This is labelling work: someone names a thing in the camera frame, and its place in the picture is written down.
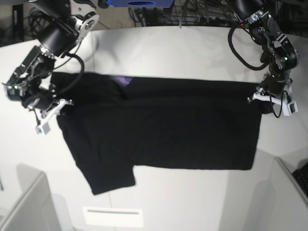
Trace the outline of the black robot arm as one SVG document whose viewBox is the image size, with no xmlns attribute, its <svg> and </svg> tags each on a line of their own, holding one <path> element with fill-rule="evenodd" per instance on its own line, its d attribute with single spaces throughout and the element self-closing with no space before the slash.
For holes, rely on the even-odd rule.
<svg viewBox="0 0 308 231">
<path fill-rule="evenodd" d="M 82 78 L 83 60 L 70 51 L 79 45 L 99 21 L 96 7 L 90 0 L 31 0 L 34 7 L 51 18 L 49 25 L 38 36 L 39 46 L 34 46 L 21 65 L 17 67 L 4 89 L 11 101 L 20 101 L 24 108 L 40 110 L 37 127 L 48 123 L 51 117 L 70 105 L 71 101 L 58 99 Z M 61 89 L 40 87 L 41 81 L 54 71 L 56 57 L 75 58 L 81 65 L 80 73 Z"/>
<path fill-rule="evenodd" d="M 228 0 L 226 6 L 237 18 L 228 33 L 228 43 L 235 57 L 250 70 L 268 68 L 256 93 L 247 99 L 268 101 L 282 107 L 296 107 L 292 96 L 290 71 L 298 66 L 299 55 L 288 37 L 281 31 L 277 22 L 267 9 L 266 0 Z M 251 39 L 262 47 L 263 53 L 259 67 L 248 64 L 236 51 L 232 37 L 236 27 L 247 25 Z"/>
</svg>

